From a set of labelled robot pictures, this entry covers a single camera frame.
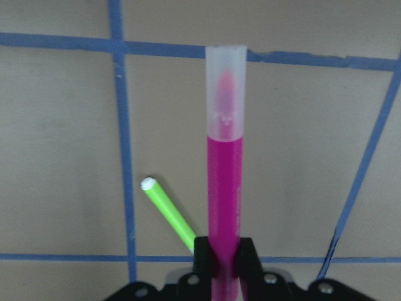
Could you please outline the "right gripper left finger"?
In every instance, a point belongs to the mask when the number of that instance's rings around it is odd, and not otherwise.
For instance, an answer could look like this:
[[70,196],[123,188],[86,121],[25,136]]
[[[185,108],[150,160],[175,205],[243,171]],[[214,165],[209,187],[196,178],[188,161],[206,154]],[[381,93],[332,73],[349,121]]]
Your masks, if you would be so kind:
[[167,283],[160,290],[147,282],[132,282],[107,297],[107,300],[212,300],[214,255],[208,238],[194,240],[192,270]]

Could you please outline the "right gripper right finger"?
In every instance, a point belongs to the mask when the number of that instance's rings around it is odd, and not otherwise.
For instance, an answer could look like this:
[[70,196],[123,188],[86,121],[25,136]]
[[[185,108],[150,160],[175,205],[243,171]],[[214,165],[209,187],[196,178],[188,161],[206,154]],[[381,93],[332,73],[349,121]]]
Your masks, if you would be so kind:
[[368,295],[330,278],[300,288],[285,273],[265,270],[251,238],[241,238],[237,271],[245,300],[372,300]]

